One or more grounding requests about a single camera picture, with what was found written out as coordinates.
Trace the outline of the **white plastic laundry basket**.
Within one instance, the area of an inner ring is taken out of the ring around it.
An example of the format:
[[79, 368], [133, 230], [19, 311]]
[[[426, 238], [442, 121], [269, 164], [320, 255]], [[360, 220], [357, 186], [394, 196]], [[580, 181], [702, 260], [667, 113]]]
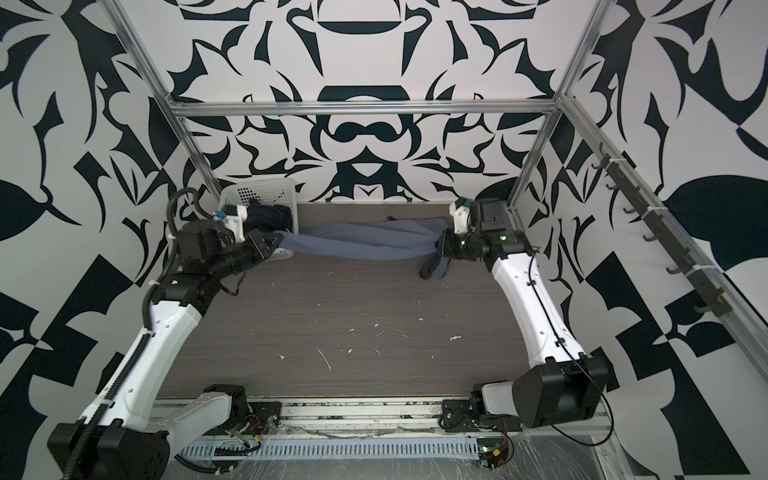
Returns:
[[[225, 204], [247, 207], [253, 201], [265, 205], [285, 205], [291, 209], [293, 214], [293, 231], [275, 231], [274, 233], [297, 233], [298, 213], [295, 187], [296, 183], [288, 178], [261, 178], [233, 184], [222, 191], [218, 209]], [[291, 250], [279, 246], [265, 262], [284, 260], [292, 256]]]

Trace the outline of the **blue-grey tank top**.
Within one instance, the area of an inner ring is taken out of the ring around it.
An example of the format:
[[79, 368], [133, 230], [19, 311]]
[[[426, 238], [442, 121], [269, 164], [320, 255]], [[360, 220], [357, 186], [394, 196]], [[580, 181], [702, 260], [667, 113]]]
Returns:
[[444, 278], [450, 259], [438, 252], [445, 231], [453, 229], [448, 217], [388, 219], [374, 223], [330, 222], [305, 232], [285, 232], [280, 247], [295, 253], [354, 260], [397, 261], [424, 257], [419, 275], [424, 280]]

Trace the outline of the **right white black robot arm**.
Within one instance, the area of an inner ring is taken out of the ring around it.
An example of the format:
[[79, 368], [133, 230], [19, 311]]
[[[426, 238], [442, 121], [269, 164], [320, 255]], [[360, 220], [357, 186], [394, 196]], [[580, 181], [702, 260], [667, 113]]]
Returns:
[[554, 305], [525, 233], [501, 200], [460, 198], [438, 258], [481, 261], [501, 287], [520, 329], [529, 369], [516, 380], [482, 384], [470, 395], [477, 419], [515, 417], [528, 428], [585, 421], [603, 404], [609, 369], [589, 356]]

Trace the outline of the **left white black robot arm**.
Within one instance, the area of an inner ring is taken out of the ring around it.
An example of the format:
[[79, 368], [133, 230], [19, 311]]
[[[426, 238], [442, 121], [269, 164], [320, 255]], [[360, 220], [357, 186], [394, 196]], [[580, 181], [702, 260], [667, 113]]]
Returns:
[[237, 430], [251, 410], [240, 385], [215, 384], [170, 416], [151, 412], [181, 347], [223, 292], [223, 279], [265, 262], [279, 232], [237, 233], [222, 220], [196, 220], [170, 235], [169, 261], [142, 301], [127, 356], [74, 423], [60, 423], [47, 447], [66, 479], [159, 479], [169, 461], [211, 430]]

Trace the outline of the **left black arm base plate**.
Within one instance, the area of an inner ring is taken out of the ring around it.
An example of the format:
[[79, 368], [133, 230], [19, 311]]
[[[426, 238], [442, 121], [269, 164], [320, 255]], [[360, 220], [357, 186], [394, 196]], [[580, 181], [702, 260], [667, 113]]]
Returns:
[[270, 434], [281, 425], [283, 404], [280, 401], [249, 401], [244, 433], [253, 436]]

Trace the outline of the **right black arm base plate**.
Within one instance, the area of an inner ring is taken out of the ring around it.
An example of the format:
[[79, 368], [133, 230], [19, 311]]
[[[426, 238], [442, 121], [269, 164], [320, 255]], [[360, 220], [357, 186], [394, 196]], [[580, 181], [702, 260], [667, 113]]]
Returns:
[[444, 399], [438, 426], [449, 433], [495, 431], [498, 423], [476, 413], [469, 400]]

